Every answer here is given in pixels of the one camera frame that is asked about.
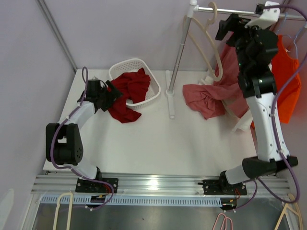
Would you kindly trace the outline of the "pink t shirt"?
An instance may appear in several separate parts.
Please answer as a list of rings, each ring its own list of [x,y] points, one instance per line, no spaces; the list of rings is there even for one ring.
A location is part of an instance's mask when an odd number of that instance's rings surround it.
[[[183,97],[186,105],[193,111],[200,112],[205,119],[224,115],[226,110],[222,100],[238,99],[237,109],[247,110],[248,105],[238,85],[239,66],[234,47],[225,45],[220,59],[223,76],[212,85],[186,84],[183,86]]]

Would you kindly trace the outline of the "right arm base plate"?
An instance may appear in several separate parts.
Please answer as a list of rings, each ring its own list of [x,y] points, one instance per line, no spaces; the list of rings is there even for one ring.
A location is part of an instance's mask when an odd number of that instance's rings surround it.
[[[229,184],[222,179],[205,179],[197,184],[203,188],[205,195],[247,195],[247,189],[242,183]]]

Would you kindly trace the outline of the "light blue wire hanger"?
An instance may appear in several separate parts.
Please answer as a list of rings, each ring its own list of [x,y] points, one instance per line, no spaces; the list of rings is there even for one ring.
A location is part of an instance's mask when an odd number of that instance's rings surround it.
[[[287,53],[289,53],[290,51],[293,51],[294,57],[295,59],[298,59],[298,49],[297,49],[297,44],[296,44],[296,40],[298,35],[290,35],[287,32],[286,26],[287,26],[287,17],[288,17],[288,13],[285,13],[285,18],[283,19],[283,21],[281,22],[280,26],[278,27],[276,34],[277,35],[282,35],[285,36],[286,38],[288,38],[291,42],[289,44],[289,46],[285,49]]]

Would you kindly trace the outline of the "white t shirt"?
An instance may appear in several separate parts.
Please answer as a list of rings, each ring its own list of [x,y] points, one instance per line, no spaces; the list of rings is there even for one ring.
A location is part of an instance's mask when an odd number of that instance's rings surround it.
[[[237,123],[232,129],[233,132],[237,130],[248,131],[252,125],[253,117],[249,109],[241,110],[237,109],[236,102],[239,102],[238,99],[226,99],[222,100],[222,104],[225,110],[233,117],[238,118]]]

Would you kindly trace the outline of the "dark red t shirt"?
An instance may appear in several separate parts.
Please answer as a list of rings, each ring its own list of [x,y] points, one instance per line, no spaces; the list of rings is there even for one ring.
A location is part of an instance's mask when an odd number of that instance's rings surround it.
[[[118,98],[111,108],[110,115],[121,123],[135,122],[141,117],[141,113],[126,106],[127,100],[134,104],[143,102],[150,86],[150,76],[145,73],[144,68],[137,72],[125,72],[112,80],[112,84],[123,94]]]

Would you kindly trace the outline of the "aluminium rail frame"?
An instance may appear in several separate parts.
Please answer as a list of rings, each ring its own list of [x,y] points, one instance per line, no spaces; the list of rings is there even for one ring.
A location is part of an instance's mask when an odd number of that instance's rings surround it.
[[[104,178],[117,178],[118,195],[126,196],[203,196],[202,180],[217,176],[151,175],[131,173],[103,173]],[[59,194],[75,191],[77,176],[71,171],[44,171],[36,176],[32,194]]]

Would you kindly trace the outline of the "beige hanger lower right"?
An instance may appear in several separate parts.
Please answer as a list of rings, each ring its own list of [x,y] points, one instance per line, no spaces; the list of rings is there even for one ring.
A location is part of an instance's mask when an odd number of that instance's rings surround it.
[[[303,230],[303,218],[298,203],[283,203],[283,209],[274,227],[274,230],[281,230],[281,226],[285,225],[287,230]]]

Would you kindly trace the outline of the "white plastic basket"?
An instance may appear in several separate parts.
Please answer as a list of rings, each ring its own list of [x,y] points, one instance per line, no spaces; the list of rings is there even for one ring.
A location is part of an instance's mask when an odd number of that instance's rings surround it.
[[[109,69],[109,78],[123,93],[126,107],[137,110],[152,104],[161,87],[146,63],[138,58],[124,60]]]

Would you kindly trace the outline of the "orange t shirt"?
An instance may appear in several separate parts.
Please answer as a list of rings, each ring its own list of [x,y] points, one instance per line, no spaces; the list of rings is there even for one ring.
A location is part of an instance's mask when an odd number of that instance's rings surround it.
[[[283,45],[282,35],[278,36],[278,48],[279,51],[272,60],[272,73],[275,76],[277,90],[280,90],[296,72],[300,63],[298,59],[293,59],[287,54]],[[301,78],[297,74],[278,98],[277,105],[280,122],[289,123],[299,99],[301,88]]]

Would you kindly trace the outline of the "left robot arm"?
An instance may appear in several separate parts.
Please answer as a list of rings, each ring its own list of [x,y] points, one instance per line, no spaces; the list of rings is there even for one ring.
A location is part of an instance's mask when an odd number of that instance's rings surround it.
[[[98,110],[107,111],[122,93],[107,80],[89,80],[77,101],[75,109],[63,120],[46,126],[46,159],[56,169],[69,169],[87,180],[92,192],[103,188],[100,169],[83,155],[81,128]]]

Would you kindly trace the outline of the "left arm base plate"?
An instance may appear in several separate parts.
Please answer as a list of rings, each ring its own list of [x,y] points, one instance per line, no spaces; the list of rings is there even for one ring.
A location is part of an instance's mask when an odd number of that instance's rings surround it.
[[[103,178],[103,181],[113,186],[114,193],[118,191],[118,178]],[[112,190],[109,185],[90,182],[88,180],[78,179],[75,187],[77,193],[111,193]]]

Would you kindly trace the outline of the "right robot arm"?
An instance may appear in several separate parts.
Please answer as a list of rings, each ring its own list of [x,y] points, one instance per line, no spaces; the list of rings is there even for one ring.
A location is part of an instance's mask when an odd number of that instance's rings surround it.
[[[298,165],[283,140],[278,116],[277,84],[269,64],[278,54],[278,36],[267,27],[250,26],[250,19],[232,13],[219,22],[216,40],[232,32],[227,45],[234,47],[238,61],[238,85],[252,114],[257,137],[257,155],[220,174],[219,190],[231,193],[236,184],[278,173]]]

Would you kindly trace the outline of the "metal clothes rack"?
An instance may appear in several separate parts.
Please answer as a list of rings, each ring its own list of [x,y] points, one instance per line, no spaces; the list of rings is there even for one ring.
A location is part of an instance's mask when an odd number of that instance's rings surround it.
[[[262,13],[263,9],[272,8],[272,6],[265,7],[264,4],[257,4],[254,12],[252,12],[252,11],[219,9],[219,8],[217,8],[217,6],[214,2],[210,2],[208,4],[208,7],[200,7],[196,0],[191,0],[189,2],[188,10],[187,10],[187,13],[186,13],[186,19],[183,22],[183,31],[182,31],[182,36],[181,36],[180,43],[179,43],[179,49],[178,49],[178,52],[177,52],[177,57],[176,57],[176,60],[175,60],[174,69],[173,69],[172,72],[170,72],[168,70],[165,72],[166,84],[168,86],[168,88],[165,92],[165,96],[167,97],[167,101],[168,101],[169,118],[175,119],[175,115],[176,115],[176,113],[175,113],[175,103],[174,103],[174,94],[175,94],[174,85],[175,85],[178,69],[179,69],[179,66],[180,66],[182,54],[183,54],[183,51],[184,51],[186,39],[187,39],[187,36],[188,36],[190,23],[192,21],[194,13],[196,13],[196,12],[212,12],[213,18],[208,20],[207,24],[205,26],[205,27],[208,27],[209,25],[211,25],[215,22],[217,14],[219,14],[219,13],[229,14],[229,15],[234,13],[234,14],[238,14],[240,16],[249,16],[249,17],[257,18]],[[284,19],[285,13],[287,12],[288,13],[287,19],[289,19],[289,20],[304,21],[304,22],[307,20],[306,14],[303,13],[303,11],[301,9],[296,8],[293,5],[279,4],[278,8],[280,9],[279,19]]]

